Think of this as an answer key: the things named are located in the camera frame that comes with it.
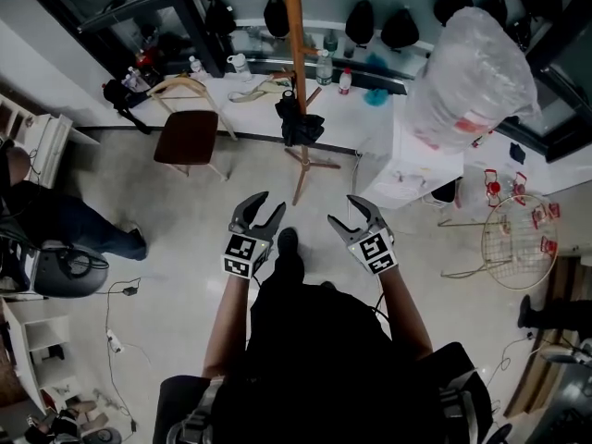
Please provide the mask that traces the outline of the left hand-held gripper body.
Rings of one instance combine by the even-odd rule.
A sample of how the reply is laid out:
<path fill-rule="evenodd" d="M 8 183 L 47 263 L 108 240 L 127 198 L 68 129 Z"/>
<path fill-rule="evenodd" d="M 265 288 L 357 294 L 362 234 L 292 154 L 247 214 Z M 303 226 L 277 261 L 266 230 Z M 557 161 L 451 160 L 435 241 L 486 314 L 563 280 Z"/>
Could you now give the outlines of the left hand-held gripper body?
<path fill-rule="evenodd" d="M 234 277 L 251 279 L 267 260 L 273 239 L 258 226 L 228 226 L 229 236 L 222 254 L 222 270 Z"/>

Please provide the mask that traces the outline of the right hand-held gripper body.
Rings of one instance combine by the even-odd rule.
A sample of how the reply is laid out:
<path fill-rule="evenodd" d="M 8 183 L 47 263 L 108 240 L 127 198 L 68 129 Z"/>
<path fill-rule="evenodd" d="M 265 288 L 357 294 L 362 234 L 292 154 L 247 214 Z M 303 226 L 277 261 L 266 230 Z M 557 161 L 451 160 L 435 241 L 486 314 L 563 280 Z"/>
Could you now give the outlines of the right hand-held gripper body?
<path fill-rule="evenodd" d="M 366 236 L 348 251 L 374 276 L 399 264 L 394 253 L 394 237 L 390 237 L 385 229 L 377 233 L 366 231 Z"/>

